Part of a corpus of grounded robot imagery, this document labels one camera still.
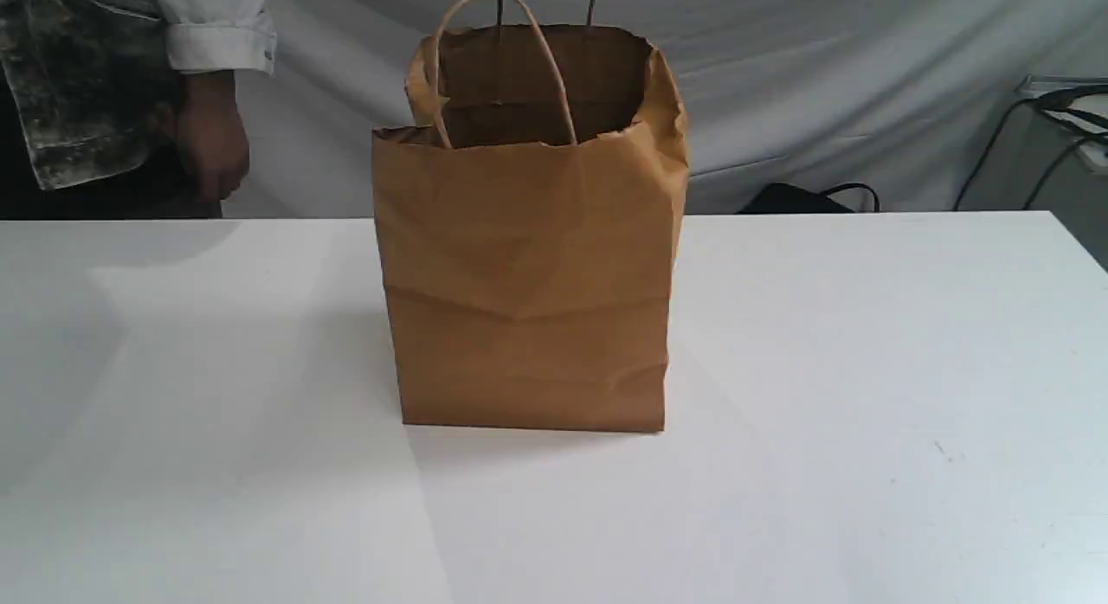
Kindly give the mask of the person's hanging hand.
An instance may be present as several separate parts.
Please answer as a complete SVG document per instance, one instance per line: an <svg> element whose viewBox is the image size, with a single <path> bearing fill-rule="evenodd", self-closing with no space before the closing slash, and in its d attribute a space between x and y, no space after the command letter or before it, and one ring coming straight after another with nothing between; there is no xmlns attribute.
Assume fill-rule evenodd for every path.
<svg viewBox="0 0 1108 604"><path fill-rule="evenodd" d="M249 173L250 143L236 98L236 74L226 71L183 76L177 146L201 198L229 198Z"/></svg>

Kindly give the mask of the white shirt sleeve forearm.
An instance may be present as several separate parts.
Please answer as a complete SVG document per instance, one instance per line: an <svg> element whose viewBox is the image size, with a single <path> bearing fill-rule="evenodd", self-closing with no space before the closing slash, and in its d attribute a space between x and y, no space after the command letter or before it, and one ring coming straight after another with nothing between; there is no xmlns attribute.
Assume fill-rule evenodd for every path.
<svg viewBox="0 0 1108 604"><path fill-rule="evenodd" d="M156 0L170 64L183 74L271 74L277 34L267 0Z"/></svg>

